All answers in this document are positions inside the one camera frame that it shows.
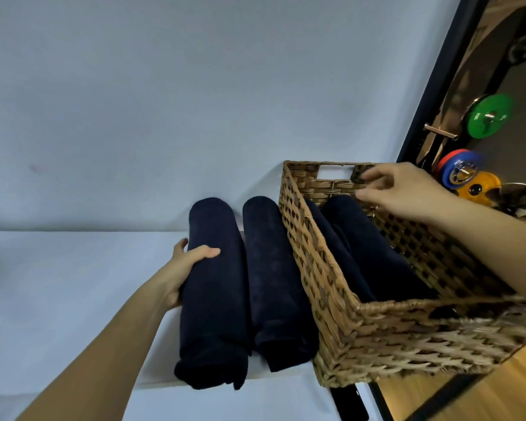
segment right hand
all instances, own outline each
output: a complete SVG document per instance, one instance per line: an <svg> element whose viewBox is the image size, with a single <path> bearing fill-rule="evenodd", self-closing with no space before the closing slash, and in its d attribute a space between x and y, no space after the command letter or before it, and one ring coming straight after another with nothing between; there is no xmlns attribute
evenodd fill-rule
<svg viewBox="0 0 526 421"><path fill-rule="evenodd" d="M458 199L409 162L378 164L365 171L361 179L371 183L356 191L358 199L379 205L397 217L422 223L435 222Z"/></svg>

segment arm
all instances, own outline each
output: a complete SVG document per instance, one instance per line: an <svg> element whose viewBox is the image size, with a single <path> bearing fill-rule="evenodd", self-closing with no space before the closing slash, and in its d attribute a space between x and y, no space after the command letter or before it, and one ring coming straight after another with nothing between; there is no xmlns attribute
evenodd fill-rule
<svg viewBox="0 0 526 421"><path fill-rule="evenodd" d="M372 182L357 198L449 233L526 297L526 223L456 197L410 163L379 164L361 177Z"/></svg>
<svg viewBox="0 0 526 421"><path fill-rule="evenodd" d="M91 344L30 404L17 421L118 421L165 313L177 306L178 290L192 266L215 257L206 245L172 259L127 300Z"/></svg>

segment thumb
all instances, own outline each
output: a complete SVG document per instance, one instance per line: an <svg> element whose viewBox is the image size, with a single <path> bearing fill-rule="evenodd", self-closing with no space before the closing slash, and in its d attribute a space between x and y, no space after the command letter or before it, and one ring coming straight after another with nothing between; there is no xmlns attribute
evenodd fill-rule
<svg viewBox="0 0 526 421"><path fill-rule="evenodd" d="M218 254L220 254L220 248L211 248L208 245L201 245L195 249L189 250L186 257L189 258L190 262L196 263L204 258L216 257Z"/></svg>
<svg viewBox="0 0 526 421"><path fill-rule="evenodd" d="M389 192L389 190L370 189L365 187L364 189L357 190L354 195L360 201L383 205L386 201L387 192Z"/></svg>

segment navy towel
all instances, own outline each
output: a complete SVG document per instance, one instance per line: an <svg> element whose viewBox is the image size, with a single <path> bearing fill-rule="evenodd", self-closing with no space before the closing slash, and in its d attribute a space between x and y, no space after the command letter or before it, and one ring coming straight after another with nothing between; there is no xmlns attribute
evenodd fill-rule
<svg viewBox="0 0 526 421"><path fill-rule="evenodd" d="M189 212L189 247L221 249L193 266L181 290L179 356L175 376L194 389L234 384L247 376L251 349L245 249L230 206L203 199Z"/></svg>
<svg viewBox="0 0 526 421"><path fill-rule="evenodd" d="M335 261L337 261L341 272L343 272L343 276L347 281L347 285L349 285L349 289L358 296L358 299L362 303L376 301L376 296L368 286L368 283L366 283L358 264L353 259L349 250L345 247L348 243L343 243L343 240L339 238L337 233L335 233L333 227L323 216L316 204L308 198L304 198L304 200L308 205L309 211L312 213L317 228L325 239L325 243L335 258Z"/></svg>
<svg viewBox="0 0 526 421"><path fill-rule="evenodd" d="M437 299L438 293L417 277L397 254L355 198L338 195L321 208L323 216L342 234L372 293L379 301Z"/></svg>
<svg viewBox="0 0 526 421"><path fill-rule="evenodd" d="M308 362L318 332L279 207L265 196L243 206L255 349L271 372Z"/></svg>

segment wooden floor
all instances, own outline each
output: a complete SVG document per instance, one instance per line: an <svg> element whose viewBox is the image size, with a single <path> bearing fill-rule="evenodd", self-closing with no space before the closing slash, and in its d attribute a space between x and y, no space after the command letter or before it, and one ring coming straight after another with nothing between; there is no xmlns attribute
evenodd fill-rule
<svg viewBox="0 0 526 421"><path fill-rule="evenodd" d="M378 385L394 421L403 421L449 378L411 375ZM526 347L431 420L526 421Z"/></svg>

